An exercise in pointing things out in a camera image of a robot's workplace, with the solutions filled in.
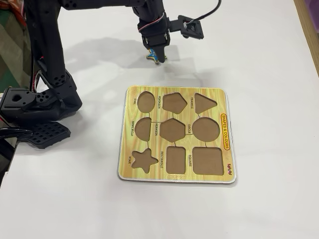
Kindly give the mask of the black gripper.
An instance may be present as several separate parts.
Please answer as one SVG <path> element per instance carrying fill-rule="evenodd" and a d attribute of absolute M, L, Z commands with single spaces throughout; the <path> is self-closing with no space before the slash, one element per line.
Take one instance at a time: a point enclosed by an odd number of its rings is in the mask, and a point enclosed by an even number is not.
<path fill-rule="evenodd" d="M 151 14 L 147 11 L 136 11 L 139 17 L 138 32 L 142 36 L 143 45 L 146 49 L 154 48 L 154 52 L 160 63 L 166 60 L 164 48 L 169 42 L 169 20 L 165 11 Z"/>

